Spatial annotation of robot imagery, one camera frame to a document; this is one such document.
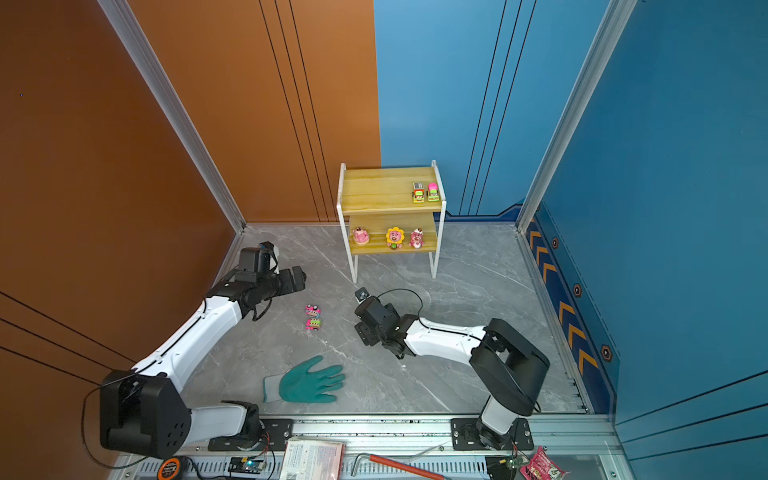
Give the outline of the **pink bear toy yellow base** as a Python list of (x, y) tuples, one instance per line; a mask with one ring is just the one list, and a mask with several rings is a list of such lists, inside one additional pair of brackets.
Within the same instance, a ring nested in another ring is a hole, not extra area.
[(352, 238), (357, 245), (366, 245), (370, 241), (369, 233), (362, 227), (357, 227), (353, 230)]

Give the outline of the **green orange toy truck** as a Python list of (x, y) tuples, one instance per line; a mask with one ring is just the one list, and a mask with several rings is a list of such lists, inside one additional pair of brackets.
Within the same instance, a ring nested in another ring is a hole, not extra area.
[(412, 200), (416, 204), (423, 204), (427, 202), (428, 189), (421, 182), (413, 184)]

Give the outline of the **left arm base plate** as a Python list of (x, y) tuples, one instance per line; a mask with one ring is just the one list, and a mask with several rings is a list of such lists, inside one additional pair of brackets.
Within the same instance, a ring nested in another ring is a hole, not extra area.
[(211, 439), (207, 449), (213, 452), (283, 452), (293, 435), (293, 426), (294, 421), (288, 418), (261, 418), (246, 425), (235, 436)]

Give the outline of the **yellow wooden two-tier shelf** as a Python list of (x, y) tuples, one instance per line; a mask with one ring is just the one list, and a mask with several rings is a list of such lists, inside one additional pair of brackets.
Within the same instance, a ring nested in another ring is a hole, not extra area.
[[(441, 200), (416, 204), (412, 200), (413, 184), (430, 183), (439, 187)], [(426, 167), (393, 167), (350, 169), (340, 167), (336, 211), (349, 263), (351, 279), (358, 280), (359, 259), (362, 256), (424, 253), (428, 256), (430, 274), (437, 276), (447, 216), (447, 198), (438, 163)], [(366, 245), (357, 245), (352, 232), (362, 227), (370, 235)], [(402, 247), (392, 250), (386, 232), (399, 227), (405, 232)], [(424, 231), (424, 246), (413, 249), (411, 232)]]

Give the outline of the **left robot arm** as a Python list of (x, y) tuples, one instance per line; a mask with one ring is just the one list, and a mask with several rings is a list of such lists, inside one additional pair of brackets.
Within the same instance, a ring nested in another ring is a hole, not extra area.
[(307, 276), (299, 266), (282, 269), (276, 247), (245, 248), (238, 265), (205, 294), (191, 317), (160, 347), (127, 371), (114, 370), (99, 393), (99, 440), (103, 448), (169, 459), (201, 441), (253, 446), (264, 426), (257, 405), (223, 401), (190, 408), (181, 393), (198, 364), (246, 316), (260, 319), (272, 301), (300, 292)]

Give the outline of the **pink yellow flower toy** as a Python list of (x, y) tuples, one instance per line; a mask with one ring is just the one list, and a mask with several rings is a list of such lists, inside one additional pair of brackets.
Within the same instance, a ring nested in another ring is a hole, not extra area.
[(399, 227), (391, 227), (386, 232), (387, 245), (392, 250), (402, 247), (405, 238), (405, 232)]

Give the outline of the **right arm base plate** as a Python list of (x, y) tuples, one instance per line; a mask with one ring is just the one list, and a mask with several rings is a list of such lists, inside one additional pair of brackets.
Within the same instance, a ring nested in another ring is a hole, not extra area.
[(484, 425), (480, 419), (453, 418), (450, 427), (452, 445), (456, 451), (535, 449), (529, 422), (522, 417), (515, 419), (503, 434)]

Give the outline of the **pink green toy vehicle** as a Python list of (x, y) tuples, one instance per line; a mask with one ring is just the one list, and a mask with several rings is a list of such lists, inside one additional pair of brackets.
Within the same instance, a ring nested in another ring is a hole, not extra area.
[(441, 200), (441, 194), (439, 187), (436, 183), (430, 183), (427, 187), (427, 201), (439, 202)]

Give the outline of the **pink strawberry bear toy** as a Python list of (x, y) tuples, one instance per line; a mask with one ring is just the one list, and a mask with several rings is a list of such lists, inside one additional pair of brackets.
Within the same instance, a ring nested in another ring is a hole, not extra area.
[(424, 231), (416, 228), (411, 232), (409, 245), (413, 249), (421, 249), (424, 246)]

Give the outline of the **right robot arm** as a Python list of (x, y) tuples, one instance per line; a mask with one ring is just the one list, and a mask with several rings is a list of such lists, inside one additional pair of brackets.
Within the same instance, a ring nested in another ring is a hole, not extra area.
[(508, 322), (459, 327), (399, 314), (392, 304), (361, 288), (355, 325), (367, 346), (381, 345), (396, 358), (437, 357), (470, 366), (489, 392), (473, 425), (452, 428), (456, 450), (532, 450), (528, 418), (540, 410), (538, 395), (550, 368), (547, 356)]

